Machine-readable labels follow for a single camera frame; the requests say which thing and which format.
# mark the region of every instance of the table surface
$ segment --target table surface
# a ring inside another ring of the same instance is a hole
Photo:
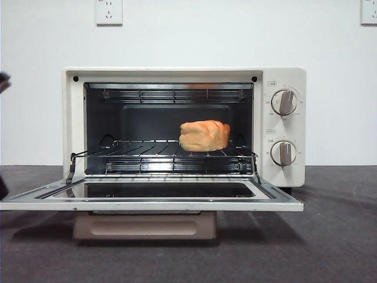
[[[11,195],[60,166],[2,166]],[[72,239],[74,212],[1,213],[1,282],[377,282],[377,166],[308,166],[304,212],[218,212],[215,241]]]

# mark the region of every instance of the door hinge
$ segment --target door hinge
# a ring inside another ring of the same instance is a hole
[[[254,174],[255,174],[255,176],[257,177],[258,184],[262,184],[262,182],[261,182],[261,180],[260,180],[259,173],[258,173],[258,169],[257,169],[257,158],[258,158],[258,154],[253,153]]]
[[[71,165],[70,165],[70,172],[67,176],[67,179],[65,180],[66,184],[72,183],[73,176],[75,175],[75,170],[76,170],[76,153],[72,152],[71,153]]]

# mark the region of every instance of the white knob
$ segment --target white knob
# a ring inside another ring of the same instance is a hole
[[[282,90],[272,97],[272,109],[281,116],[294,112],[297,106],[297,98],[292,90]]]
[[[296,158],[296,148],[288,141],[279,141],[271,148],[272,160],[281,166],[291,165]]]

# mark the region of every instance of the toaster oven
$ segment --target toaster oven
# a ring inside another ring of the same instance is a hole
[[[1,210],[69,210],[78,239],[208,239],[216,212],[303,210],[301,68],[67,68],[63,179]],[[187,152],[180,125],[230,125],[228,146]]]

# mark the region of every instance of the power socket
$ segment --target power socket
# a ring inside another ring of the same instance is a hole
[[[361,24],[377,25],[377,0],[361,0]]]
[[[122,25],[123,0],[95,0],[97,25]]]

